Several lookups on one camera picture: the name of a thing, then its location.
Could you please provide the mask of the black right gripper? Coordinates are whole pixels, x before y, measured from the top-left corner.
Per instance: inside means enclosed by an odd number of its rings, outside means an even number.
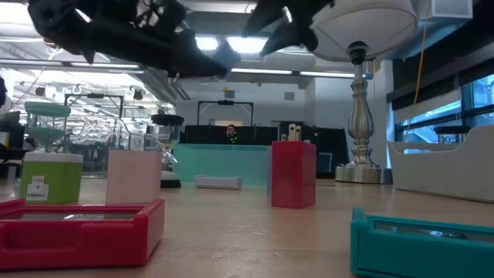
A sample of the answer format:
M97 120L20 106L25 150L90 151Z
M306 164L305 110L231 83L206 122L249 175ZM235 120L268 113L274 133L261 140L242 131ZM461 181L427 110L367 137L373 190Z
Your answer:
M242 30L242 37L253 36L268 25L280 21L282 24L268 38L260 56L290 46L304 46L312 52L319 44L315 32L310 28L313 16L326 6L334 7L335 3L336 0L258 0ZM290 11L292 23L284 8Z

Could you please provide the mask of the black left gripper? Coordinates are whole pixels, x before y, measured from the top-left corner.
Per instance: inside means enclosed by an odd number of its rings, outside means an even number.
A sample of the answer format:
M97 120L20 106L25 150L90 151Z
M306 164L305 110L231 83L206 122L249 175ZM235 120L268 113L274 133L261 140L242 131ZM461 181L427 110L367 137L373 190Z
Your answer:
M28 13L38 34L68 51L92 49L170 77L227 73L198 48L193 31L176 30L187 13L178 0L28 0Z

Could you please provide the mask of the black hourglass white sand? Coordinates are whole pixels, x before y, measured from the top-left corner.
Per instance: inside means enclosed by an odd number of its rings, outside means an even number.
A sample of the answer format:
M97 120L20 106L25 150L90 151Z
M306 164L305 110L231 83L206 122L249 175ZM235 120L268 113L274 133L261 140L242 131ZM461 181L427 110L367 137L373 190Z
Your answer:
M180 178L173 172L173 166L178 162L173 155L173 148L181 140L181 125L184 118L174 114L154 114L151 120L154 142L163 154L160 187L180 188Z

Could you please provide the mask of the pale pink power adapter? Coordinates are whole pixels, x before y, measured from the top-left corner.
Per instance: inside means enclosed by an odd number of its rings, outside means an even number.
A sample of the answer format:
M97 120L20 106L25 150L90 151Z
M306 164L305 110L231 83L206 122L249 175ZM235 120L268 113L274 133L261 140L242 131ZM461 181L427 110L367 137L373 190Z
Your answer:
M159 198L160 152L112 150L107 172L107 205L149 203Z

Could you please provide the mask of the white digital timer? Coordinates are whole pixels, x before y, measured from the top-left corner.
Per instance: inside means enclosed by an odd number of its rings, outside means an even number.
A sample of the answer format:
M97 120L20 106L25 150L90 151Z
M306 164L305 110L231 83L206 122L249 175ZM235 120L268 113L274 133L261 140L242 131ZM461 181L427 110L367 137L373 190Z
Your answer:
M207 175L197 175L195 177L197 188L214 188L214 189L231 189L239 190L242 188L241 177L213 177Z

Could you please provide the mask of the red power adapter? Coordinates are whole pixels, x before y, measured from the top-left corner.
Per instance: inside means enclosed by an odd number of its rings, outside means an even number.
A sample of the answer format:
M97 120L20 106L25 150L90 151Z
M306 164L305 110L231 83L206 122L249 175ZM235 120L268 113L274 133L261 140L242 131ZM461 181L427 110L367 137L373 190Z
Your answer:
M316 203L316 145L290 124L284 141L272 143L271 206L304 209Z

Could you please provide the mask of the green hourglass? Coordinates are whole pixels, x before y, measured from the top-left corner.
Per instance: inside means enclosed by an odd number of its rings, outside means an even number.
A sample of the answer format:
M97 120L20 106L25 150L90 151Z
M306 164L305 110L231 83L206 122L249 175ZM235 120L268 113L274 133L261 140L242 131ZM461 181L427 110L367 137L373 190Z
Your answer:
M66 137L67 117L71 108L57 103L26 102L27 134L37 143L39 151L56 153Z

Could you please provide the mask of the green power adapter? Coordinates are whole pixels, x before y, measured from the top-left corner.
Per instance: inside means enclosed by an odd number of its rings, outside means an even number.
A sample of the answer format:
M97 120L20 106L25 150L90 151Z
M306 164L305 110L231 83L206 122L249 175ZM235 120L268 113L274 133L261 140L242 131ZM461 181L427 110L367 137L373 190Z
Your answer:
M28 204L78 202L83 172L80 154L25 154L19 197Z

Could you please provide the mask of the black hourglass marked 30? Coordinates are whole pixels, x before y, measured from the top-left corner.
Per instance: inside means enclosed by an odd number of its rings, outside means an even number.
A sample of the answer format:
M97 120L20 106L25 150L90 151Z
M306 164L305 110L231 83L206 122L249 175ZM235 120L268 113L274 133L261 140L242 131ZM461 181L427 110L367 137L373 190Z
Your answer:
M439 144L462 143L469 131L470 126L443 126L434 128L434 132L438 135Z

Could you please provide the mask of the ceiling light strip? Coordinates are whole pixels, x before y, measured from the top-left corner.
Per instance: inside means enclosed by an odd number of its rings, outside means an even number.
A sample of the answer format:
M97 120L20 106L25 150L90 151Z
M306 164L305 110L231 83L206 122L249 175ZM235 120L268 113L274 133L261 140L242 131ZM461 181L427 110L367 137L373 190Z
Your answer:
M263 74L263 75L282 75L290 76L293 74L292 70L284 69L248 69L248 68L232 68L231 73L242 74Z
M353 79L353 73L340 73L340 72L322 72L322 71L299 71L300 76L319 77L319 78L343 78Z

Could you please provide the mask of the black desk partition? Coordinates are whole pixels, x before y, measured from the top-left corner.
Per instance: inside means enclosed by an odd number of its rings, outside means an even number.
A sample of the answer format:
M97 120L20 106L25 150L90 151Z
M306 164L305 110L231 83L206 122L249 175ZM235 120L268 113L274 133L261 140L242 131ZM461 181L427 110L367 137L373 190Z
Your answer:
M227 135L227 127L215 125L186 125L181 133L181 143L185 144L242 144L271 145L278 140L277 127L245 126L234 127L232 135Z

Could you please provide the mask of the green translucent plastic tray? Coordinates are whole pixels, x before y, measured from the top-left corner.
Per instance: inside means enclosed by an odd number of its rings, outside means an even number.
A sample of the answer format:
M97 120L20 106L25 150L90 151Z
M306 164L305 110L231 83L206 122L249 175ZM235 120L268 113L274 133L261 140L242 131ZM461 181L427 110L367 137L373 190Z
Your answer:
M241 144L177 144L174 173L192 183L198 175L240 177L245 185L266 185L271 147Z

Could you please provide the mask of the black workstation panel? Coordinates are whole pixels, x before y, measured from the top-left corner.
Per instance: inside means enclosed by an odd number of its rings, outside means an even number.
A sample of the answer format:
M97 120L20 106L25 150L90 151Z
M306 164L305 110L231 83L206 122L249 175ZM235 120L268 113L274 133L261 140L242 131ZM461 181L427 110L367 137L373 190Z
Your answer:
M290 124L301 127L301 140L316 146L316 177L334 179L337 166L349 162L347 133L344 128L325 128L297 121L281 121L279 137L289 134Z

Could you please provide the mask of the silver table lamp white shade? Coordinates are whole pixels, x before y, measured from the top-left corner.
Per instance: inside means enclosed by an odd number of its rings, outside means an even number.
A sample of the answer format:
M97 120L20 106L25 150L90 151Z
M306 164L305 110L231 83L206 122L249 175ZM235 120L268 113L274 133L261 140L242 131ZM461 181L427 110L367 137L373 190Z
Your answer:
M418 28L418 16L411 0L335 0L313 16L310 29L318 39L313 55L331 62L349 62L354 66L353 107L348 134L354 141L353 159L336 167L335 180L348 183L392 183L389 168L371 159L370 138L374 119L367 102L364 63L376 59L412 38Z

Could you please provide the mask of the white plastic bin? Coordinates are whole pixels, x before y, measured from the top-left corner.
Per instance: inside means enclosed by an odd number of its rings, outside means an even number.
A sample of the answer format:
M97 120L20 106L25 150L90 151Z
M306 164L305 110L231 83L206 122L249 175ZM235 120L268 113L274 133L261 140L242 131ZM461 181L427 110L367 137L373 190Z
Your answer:
M389 141L396 189L494 203L494 125L458 144Z

